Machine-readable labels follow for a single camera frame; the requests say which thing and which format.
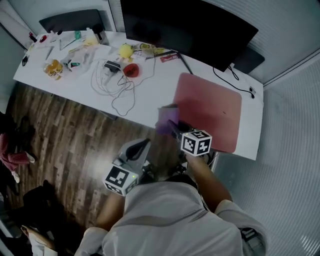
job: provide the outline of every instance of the small bottle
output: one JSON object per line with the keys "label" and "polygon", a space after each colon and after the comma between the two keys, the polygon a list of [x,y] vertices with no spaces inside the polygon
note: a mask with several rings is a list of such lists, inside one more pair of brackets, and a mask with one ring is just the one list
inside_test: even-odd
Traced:
{"label": "small bottle", "polygon": [[38,41],[31,32],[29,33],[29,38],[35,43]]}
{"label": "small bottle", "polygon": [[63,65],[56,59],[48,59],[43,65],[43,71],[51,78],[59,80],[63,73]]}

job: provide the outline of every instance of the red cloth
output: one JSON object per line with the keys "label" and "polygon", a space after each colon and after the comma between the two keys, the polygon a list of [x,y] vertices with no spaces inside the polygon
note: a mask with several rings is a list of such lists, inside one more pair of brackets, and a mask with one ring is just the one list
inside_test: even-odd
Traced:
{"label": "red cloth", "polygon": [[199,76],[182,73],[173,103],[179,108],[180,121],[212,136],[211,148],[235,152],[242,106],[240,93]]}
{"label": "red cloth", "polygon": [[19,165],[27,165],[30,163],[27,153],[8,153],[9,137],[6,133],[0,134],[0,160],[12,172]]}

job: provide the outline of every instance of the monitor stand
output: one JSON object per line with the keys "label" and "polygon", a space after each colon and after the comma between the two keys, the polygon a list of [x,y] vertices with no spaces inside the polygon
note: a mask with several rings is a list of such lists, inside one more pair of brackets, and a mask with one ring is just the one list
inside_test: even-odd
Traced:
{"label": "monitor stand", "polygon": [[177,51],[174,51],[174,50],[170,50],[170,51],[166,51],[166,52],[163,52],[163,53],[159,53],[159,54],[156,54],[154,55],[154,57],[148,57],[146,58],[146,60],[148,59],[153,59],[153,58],[156,58],[156,57],[160,57],[160,56],[164,56],[164,55],[168,55],[168,54],[177,54],[179,59],[183,62],[183,64],[185,65],[185,67],[187,68],[187,70],[189,71],[189,73],[191,75],[193,75],[194,73],[192,73],[190,67],[188,66],[188,64],[186,63],[185,59],[182,57],[182,55],[177,52]]}

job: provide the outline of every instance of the box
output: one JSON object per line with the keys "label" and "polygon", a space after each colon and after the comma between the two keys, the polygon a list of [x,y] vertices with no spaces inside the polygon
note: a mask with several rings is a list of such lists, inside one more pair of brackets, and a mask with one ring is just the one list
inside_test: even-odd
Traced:
{"label": "box", "polygon": [[103,184],[108,190],[121,196],[128,194],[139,183],[139,174],[112,164]]}
{"label": "box", "polygon": [[209,153],[212,136],[204,130],[185,132],[182,134],[180,149],[193,156]]}

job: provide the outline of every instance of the white desk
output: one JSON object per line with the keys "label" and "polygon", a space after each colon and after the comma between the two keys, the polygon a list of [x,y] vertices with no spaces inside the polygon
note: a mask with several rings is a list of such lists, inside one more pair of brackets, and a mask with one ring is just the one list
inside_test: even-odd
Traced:
{"label": "white desk", "polygon": [[[122,44],[137,44],[138,42],[126,39],[124,33],[106,32],[110,46],[119,48]],[[78,42],[74,42],[63,50],[59,50],[59,43],[52,50],[49,58],[61,60],[69,50],[77,47]],[[33,57],[33,51],[30,52],[30,58]],[[108,59],[108,52],[98,49],[94,59]],[[212,67],[193,58],[184,56],[194,75],[206,80],[235,90],[242,96],[241,117],[237,145],[234,154],[252,160],[256,159],[260,141],[262,116],[263,116],[263,85],[252,77],[236,70],[240,81],[236,81],[231,71],[216,71],[217,75],[231,82],[236,87],[248,90],[253,87],[256,91],[255,99],[247,92],[234,89],[226,82],[222,81],[213,73]],[[112,108],[112,97],[97,94],[91,87],[91,78],[97,62],[92,63],[90,69],[79,76],[77,79],[61,78],[58,81],[53,80],[42,70],[41,63],[27,63],[25,66],[18,67],[14,79],[31,85],[35,88],[47,91],[49,93],[62,96],[75,102],[87,105],[89,107],[118,116]],[[143,78],[149,77],[153,73],[154,59],[149,59],[144,63],[139,63],[141,75],[131,80],[138,84]],[[178,79],[181,73],[188,72],[180,59],[174,59],[162,63],[160,58],[156,59],[154,77],[145,80],[135,89],[135,106],[124,117],[136,123],[154,128],[158,120],[158,108],[169,105],[173,102]],[[108,84],[116,85],[121,74],[118,72],[111,78]],[[124,97],[117,99],[114,106],[122,114],[132,106],[133,97]]]}

